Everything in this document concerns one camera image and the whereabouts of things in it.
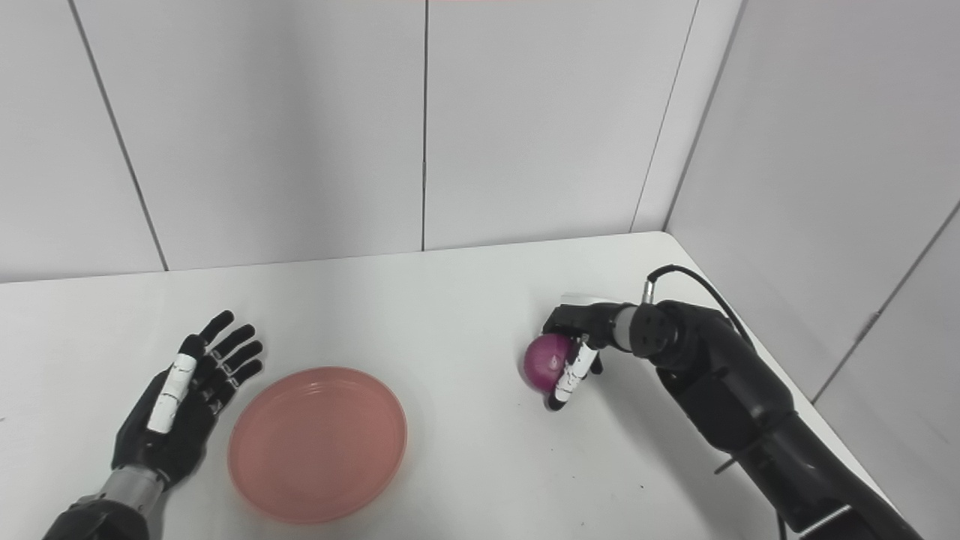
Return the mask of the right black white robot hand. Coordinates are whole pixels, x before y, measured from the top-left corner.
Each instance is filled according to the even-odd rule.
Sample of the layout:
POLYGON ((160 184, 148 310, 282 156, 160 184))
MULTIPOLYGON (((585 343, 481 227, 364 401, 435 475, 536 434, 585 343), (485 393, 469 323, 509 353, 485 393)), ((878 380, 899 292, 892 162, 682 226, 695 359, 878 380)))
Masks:
POLYGON ((606 298, 572 293, 561 297, 541 328, 542 335, 556 335, 568 343, 559 379, 547 393, 549 410, 562 410, 587 377, 604 373, 600 356, 604 349, 631 351, 629 329, 637 309, 637 304, 606 298))

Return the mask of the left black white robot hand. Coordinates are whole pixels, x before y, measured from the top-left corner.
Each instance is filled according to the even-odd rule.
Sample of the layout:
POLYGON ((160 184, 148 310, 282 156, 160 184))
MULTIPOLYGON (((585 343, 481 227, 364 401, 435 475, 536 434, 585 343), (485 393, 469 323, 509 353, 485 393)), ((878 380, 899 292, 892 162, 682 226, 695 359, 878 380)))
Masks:
POLYGON ((183 339, 171 365, 153 377, 121 424, 111 469, 150 471, 169 490, 201 464, 219 415, 263 369, 264 346, 253 325, 220 336, 234 321, 224 310, 183 339))

